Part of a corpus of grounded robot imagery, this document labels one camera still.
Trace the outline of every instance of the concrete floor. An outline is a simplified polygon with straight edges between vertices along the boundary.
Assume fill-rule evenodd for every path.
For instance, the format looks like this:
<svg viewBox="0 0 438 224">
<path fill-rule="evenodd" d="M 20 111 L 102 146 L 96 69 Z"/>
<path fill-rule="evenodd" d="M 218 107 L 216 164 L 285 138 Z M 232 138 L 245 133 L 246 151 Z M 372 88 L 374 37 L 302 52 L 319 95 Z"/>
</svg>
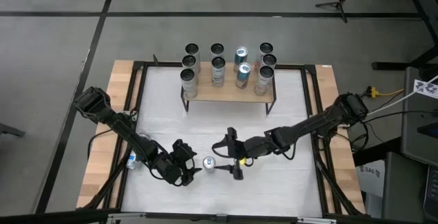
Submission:
<svg viewBox="0 0 438 224">
<path fill-rule="evenodd" d="M 112 0 L 111 12 L 330 12 L 332 0 Z M 420 0 L 431 18 L 434 0 Z M 0 11 L 100 12 L 105 0 L 0 0 Z M 346 12 L 415 12 L 411 0 L 347 0 Z M 86 59 L 97 17 L 0 16 L 0 122 L 27 131 L 0 137 L 0 215 L 27 214 L 35 203 L 68 105 Z M 403 87 L 403 72 L 377 72 L 374 61 L 408 62 L 431 47 L 419 19 L 350 18 L 107 18 L 86 87 L 106 88 L 114 60 L 181 58 L 184 45 L 247 45 L 250 57 L 271 42 L 281 63 L 332 64 L 340 92 Z M 232 59 L 232 53 L 226 55 Z M 387 99 L 365 100 L 370 109 Z M 387 112 L 399 110 L 396 106 Z M 400 117 L 376 121 L 383 139 L 399 136 Z M 95 125 L 77 116 L 48 211 L 74 210 Z M 352 129 L 350 137 L 361 134 Z M 371 136 L 370 144 L 378 143 Z"/>
</svg>

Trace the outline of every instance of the aluminum can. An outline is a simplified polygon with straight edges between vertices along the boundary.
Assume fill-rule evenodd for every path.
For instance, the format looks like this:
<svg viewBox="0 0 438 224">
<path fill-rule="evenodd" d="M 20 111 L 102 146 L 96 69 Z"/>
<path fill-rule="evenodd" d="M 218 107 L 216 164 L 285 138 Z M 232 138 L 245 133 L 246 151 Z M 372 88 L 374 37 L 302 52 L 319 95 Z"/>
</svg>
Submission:
<svg viewBox="0 0 438 224">
<path fill-rule="evenodd" d="M 198 86 L 196 85 L 194 71 L 192 69 L 184 69 L 181 71 L 180 77 L 184 95 L 187 98 L 195 98 L 198 94 Z"/>
<path fill-rule="evenodd" d="M 190 43 L 187 46 L 185 46 L 185 54 L 186 55 L 192 55 L 196 58 L 196 68 L 197 68 L 197 74 L 201 72 L 201 58 L 199 56 L 199 47 L 198 45 L 194 43 Z"/>
<path fill-rule="evenodd" d="M 206 158 L 204 158 L 203 167 L 208 173 L 214 172 L 215 165 L 216 165 L 216 161 L 214 160 L 213 157 L 207 156 Z"/>
<path fill-rule="evenodd" d="M 220 43 L 215 43 L 210 48 L 211 58 L 214 59 L 216 57 L 224 57 L 224 45 Z"/>
<path fill-rule="evenodd" d="M 250 73 L 251 65 L 246 62 L 240 63 L 237 72 L 237 79 L 235 80 L 235 85 L 239 88 L 246 88 L 246 86 L 248 85 Z"/>
<path fill-rule="evenodd" d="M 262 66 L 259 70 L 259 77 L 255 82 L 254 92 L 256 95 L 265 95 L 274 77 L 274 69 L 270 66 Z"/>
<path fill-rule="evenodd" d="M 263 57 L 269 53 L 272 53 L 274 51 L 274 47 L 268 43 L 268 42 L 264 42 L 262 44 L 260 44 L 259 47 L 259 56 L 257 57 L 257 59 L 255 60 L 255 72 L 259 72 L 259 69 L 261 67 L 261 62 L 263 61 Z"/>
<path fill-rule="evenodd" d="M 225 60 L 216 57 L 211 61 L 211 84 L 214 87 L 222 87 L 225 83 Z"/>
<path fill-rule="evenodd" d="M 199 83 L 198 65 L 196 64 L 196 58 L 193 55 L 184 56 L 181 61 L 183 69 L 192 69 L 195 74 L 195 81 Z"/>
<path fill-rule="evenodd" d="M 272 54 L 267 54 L 263 57 L 263 60 L 261 61 L 261 66 L 269 66 L 272 69 L 275 69 L 276 66 L 276 57 L 273 56 Z"/>
<path fill-rule="evenodd" d="M 137 158 L 137 154 L 134 152 L 134 150 L 132 150 L 131 153 L 129 154 L 128 161 L 126 163 L 126 167 L 128 169 L 136 170 L 136 169 L 139 169 L 140 166 L 141 166 L 141 162 Z"/>
<path fill-rule="evenodd" d="M 240 63 L 246 62 L 248 57 L 248 49 L 246 47 L 238 47 L 235 51 L 234 56 L 234 72 L 236 73 L 239 69 Z"/>
</svg>

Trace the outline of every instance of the wooden board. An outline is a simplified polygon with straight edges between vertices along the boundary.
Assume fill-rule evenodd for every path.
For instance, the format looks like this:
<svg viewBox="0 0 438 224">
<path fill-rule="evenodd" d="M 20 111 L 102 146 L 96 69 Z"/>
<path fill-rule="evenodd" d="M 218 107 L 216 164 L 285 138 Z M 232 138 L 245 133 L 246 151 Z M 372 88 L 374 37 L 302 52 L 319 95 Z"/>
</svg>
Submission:
<svg viewBox="0 0 438 224">
<path fill-rule="evenodd" d="M 133 61 L 116 60 L 109 80 L 107 93 L 111 97 L 111 105 L 116 111 L 123 110 L 126 99 L 127 89 L 129 85 L 129 78 L 131 77 L 131 70 Z M 316 65 L 318 74 L 318 85 L 320 87 L 320 94 L 323 108 L 327 108 L 333 104 L 336 97 L 339 95 L 337 91 L 335 75 L 331 66 Z M 312 100 L 312 108 L 316 113 L 315 95 L 313 86 L 311 85 L 311 78 L 308 78 L 309 90 Z M 138 85 L 134 88 L 134 95 L 136 96 Z M 99 124 L 96 133 L 107 129 L 107 126 Z M 347 136 L 343 129 L 339 129 L 338 133 Z M 114 147 L 116 144 L 117 135 L 114 132 L 102 135 L 93 143 L 90 159 L 88 161 L 87 169 L 82 183 L 81 192 L 78 198 L 77 207 L 86 205 L 91 198 L 99 191 L 100 187 L 105 183 L 110 171 L 112 156 L 114 154 Z M 346 194 L 347 198 L 353 205 L 362 213 L 365 213 L 365 207 L 362 201 L 361 190 L 357 179 L 355 164 L 352 159 L 350 150 L 350 143 L 344 138 L 335 136 L 332 138 L 331 154 L 333 158 L 333 166 L 339 187 Z M 110 207 L 115 206 L 115 198 L 117 197 L 118 182 L 115 184 L 113 190 Z M 330 213 L 334 213 L 333 196 L 331 194 L 330 186 L 325 183 L 328 209 Z"/>
<path fill-rule="evenodd" d="M 224 86 L 217 88 L 211 84 L 211 63 L 201 62 L 198 95 L 195 98 L 185 99 L 188 101 L 242 101 L 253 103 L 272 103 L 274 101 L 272 86 L 263 96 L 255 94 L 254 86 L 258 75 L 253 72 L 254 64 L 251 64 L 252 71 L 249 75 L 248 85 L 243 89 L 235 85 L 237 73 L 234 72 L 233 67 L 234 63 L 226 63 Z"/>
</svg>

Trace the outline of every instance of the wooden shelf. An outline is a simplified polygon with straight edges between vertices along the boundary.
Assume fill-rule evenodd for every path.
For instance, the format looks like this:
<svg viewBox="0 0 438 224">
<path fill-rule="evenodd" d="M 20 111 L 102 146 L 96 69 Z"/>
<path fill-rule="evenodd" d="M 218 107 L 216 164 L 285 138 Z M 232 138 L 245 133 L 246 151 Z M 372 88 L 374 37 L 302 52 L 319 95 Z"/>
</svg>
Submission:
<svg viewBox="0 0 438 224">
<path fill-rule="evenodd" d="M 267 93 L 263 96 L 254 92 L 258 74 L 254 72 L 254 64 L 251 64 L 251 74 L 246 88 L 241 89 L 235 85 L 237 73 L 233 71 L 234 63 L 228 62 L 225 65 L 225 83 L 218 88 L 211 84 L 211 62 L 201 62 L 201 74 L 199 75 L 198 95 L 195 98 L 186 98 L 186 101 L 241 101 L 252 103 L 273 103 L 274 97 L 273 81 Z"/>
</svg>

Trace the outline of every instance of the yellow cable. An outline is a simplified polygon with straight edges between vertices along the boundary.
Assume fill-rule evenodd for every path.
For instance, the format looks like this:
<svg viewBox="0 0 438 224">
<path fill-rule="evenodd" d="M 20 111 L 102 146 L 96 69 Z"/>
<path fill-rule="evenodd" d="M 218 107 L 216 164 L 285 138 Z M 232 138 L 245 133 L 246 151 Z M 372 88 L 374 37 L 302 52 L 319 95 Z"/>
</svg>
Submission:
<svg viewBox="0 0 438 224">
<path fill-rule="evenodd" d="M 404 89 L 401 89 L 401 90 L 397 90 L 397 91 L 394 91 L 394 92 L 391 92 L 391 93 L 387 93 L 387 94 L 383 94 L 383 93 L 379 93 L 378 92 L 377 95 L 387 97 L 387 96 L 392 96 L 392 95 L 398 94 L 398 93 L 402 92 L 403 90 Z"/>
</svg>

